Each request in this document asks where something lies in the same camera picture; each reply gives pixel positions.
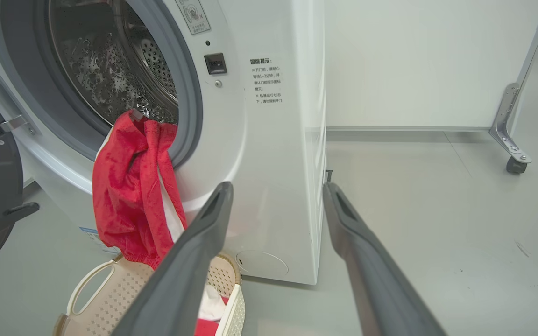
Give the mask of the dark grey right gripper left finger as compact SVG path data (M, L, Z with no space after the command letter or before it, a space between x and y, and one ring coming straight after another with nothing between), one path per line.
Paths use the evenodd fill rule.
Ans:
M192 336L211 260L222 251L233 204L219 183L113 330L114 336Z

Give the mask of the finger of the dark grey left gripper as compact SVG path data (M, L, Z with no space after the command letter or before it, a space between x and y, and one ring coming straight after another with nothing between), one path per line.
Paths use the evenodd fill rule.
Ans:
M7 209L3 213L3 218L8 221L19 221L36 213L40 209L40 206L36 202L24 203L15 208Z

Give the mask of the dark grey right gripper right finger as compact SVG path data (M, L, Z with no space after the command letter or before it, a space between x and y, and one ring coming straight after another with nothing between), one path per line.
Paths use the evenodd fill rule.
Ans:
M333 249L345 261L365 336L444 336L446 332L368 228L342 189L323 185Z

